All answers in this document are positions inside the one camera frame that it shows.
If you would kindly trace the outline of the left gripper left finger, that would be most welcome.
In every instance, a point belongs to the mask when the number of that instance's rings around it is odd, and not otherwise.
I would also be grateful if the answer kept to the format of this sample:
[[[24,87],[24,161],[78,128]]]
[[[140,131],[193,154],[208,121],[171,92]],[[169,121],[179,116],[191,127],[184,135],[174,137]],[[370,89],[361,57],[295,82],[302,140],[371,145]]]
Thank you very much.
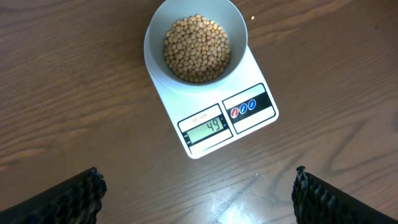
[[[1,223],[95,224],[106,191],[103,175],[92,167],[1,211]]]

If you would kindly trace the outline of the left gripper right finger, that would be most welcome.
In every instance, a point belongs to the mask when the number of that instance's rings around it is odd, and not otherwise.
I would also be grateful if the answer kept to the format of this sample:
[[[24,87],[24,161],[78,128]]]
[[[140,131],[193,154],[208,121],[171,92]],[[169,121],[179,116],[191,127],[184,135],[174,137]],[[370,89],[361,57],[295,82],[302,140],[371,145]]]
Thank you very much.
[[[393,219],[340,189],[296,168],[292,202],[299,224],[397,224]]]

